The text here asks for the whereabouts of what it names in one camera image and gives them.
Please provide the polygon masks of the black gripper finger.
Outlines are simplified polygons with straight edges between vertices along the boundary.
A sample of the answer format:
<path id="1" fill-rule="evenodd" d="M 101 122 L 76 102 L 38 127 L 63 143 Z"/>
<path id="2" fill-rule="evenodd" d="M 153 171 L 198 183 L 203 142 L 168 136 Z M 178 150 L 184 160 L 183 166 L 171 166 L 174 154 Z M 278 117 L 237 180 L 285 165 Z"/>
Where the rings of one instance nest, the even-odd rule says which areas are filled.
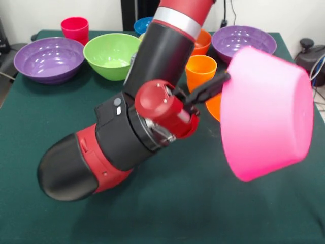
<path id="1" fill-rule="evenodd" d="M 228 72 L 224 72 L 213 77 L 201 86 L 195 88 L 184 101 L 184 105 L 195 105 L 207 102 L 212 97 L 222 92 L 223 84 L 228 82 L 231 76 Z"/>

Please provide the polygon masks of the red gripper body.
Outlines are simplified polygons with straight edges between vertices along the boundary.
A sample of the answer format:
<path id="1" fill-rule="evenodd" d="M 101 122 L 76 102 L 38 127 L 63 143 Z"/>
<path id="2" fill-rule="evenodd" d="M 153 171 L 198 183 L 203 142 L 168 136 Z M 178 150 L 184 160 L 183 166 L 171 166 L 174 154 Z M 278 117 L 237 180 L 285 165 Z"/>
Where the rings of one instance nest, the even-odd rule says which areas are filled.
<path id="1" fill-rule="evenodd" d="M 161 79 L 146 82 L 135 96 L 135 109 L 140 116 L 167 129 L 177 139 L 185 139 L 196 131 L 200 119 L 185 111 L 179 98 L 168 94 L 173 89 L 171 84 Z"/>

